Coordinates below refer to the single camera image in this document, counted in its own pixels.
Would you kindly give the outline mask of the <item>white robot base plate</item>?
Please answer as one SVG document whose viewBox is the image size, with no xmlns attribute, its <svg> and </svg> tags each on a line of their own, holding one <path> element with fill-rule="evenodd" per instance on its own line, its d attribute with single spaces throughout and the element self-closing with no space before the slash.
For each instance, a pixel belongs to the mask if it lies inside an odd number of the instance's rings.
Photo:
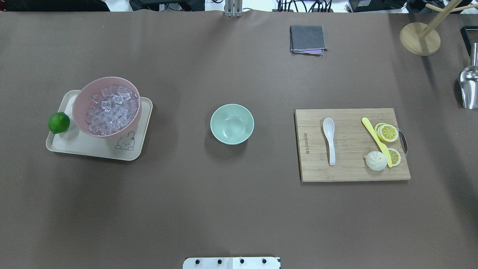
<svg viewBox="0 0 478 269">
<path fill-rule="evenodd" d="M 190 257 L 183 269 L 280 269 L 279 257 Z"/>
</svg>

